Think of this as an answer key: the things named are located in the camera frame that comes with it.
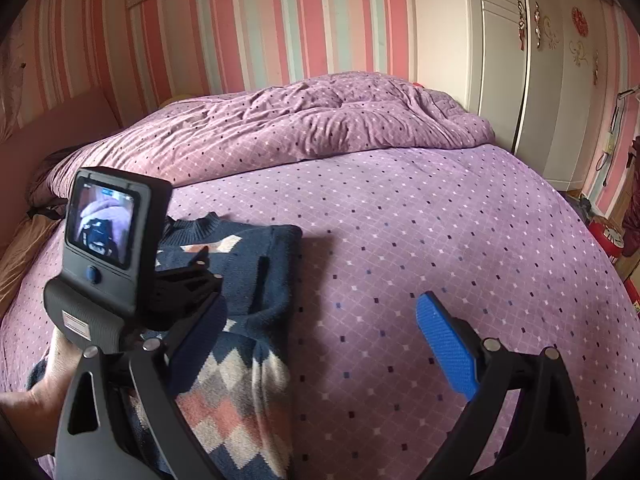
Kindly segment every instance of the camera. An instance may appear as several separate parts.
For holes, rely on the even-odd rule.
[[[172,186],[110,168],[76,174],[66,216],[62,272],[44,289],[49,317],[80,349],[122,351],[154,315],[156,251]]]

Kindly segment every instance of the power outlet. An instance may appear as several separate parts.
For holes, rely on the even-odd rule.
[[[616,149],[616,139],[612,133],[609,133],[609,140],[607,141],[607,145],[604,148],[604,152],[607,155],[613,155],[613,150]]]

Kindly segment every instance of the black grip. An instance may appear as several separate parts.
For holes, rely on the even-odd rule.
[[[124,320],[98,306],[57,276],[44,288],[49,317],[78,348],[99,346],[105,354],[120,352],[126,336]]]

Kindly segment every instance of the sweater collar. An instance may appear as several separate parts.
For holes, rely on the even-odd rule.
[[[211,212],[196,220],[174,220],[166,218],[162,243],[169,245],[191,245],[201,243],[211,236],[220,225],[218,215]]]

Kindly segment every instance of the display screen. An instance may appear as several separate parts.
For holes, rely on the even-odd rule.
[[[76,188],[73,232],[68,240],[99,258],[125,267],[136,199],[133,194],[81,179]]]

